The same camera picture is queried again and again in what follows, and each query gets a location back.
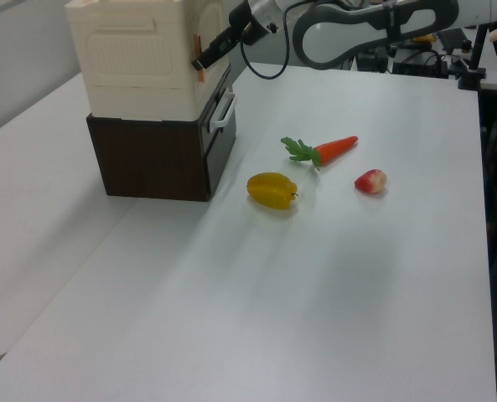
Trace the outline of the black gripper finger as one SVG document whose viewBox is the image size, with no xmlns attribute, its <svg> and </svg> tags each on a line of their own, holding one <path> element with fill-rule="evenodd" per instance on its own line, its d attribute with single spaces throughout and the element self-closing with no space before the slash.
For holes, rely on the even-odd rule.
<svg viewBox="0 0 497 402">
<path fill-rule="evenodd" d="M 209 52 L 204 52 L 198 57 L 196 57 L 191 64 L 197 71 L 201 71 L 204 69 L 208 69 L 210 66 L 212 66 L 219 57 L 216 54 L 209 53 Z"/>
<path fill-rule="evenodd" d="M 211 44 L 194 60 L 195 63 L 214 63 L 220 58 L 220 46 Z"/>
</svg>

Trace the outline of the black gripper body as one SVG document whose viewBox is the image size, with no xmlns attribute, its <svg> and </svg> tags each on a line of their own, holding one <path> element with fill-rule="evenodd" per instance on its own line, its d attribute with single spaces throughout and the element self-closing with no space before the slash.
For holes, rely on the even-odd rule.
<svg viewBox="0 0 497 402">
<path fill-rule="evenodd" d="M 239 43 L 253 45 L 257 41 L 257 22 L 248 1 L 242 1 L 229 14 L 229 26 L 210 43 L 209 51 L 223 57 Z"/>
</svg>

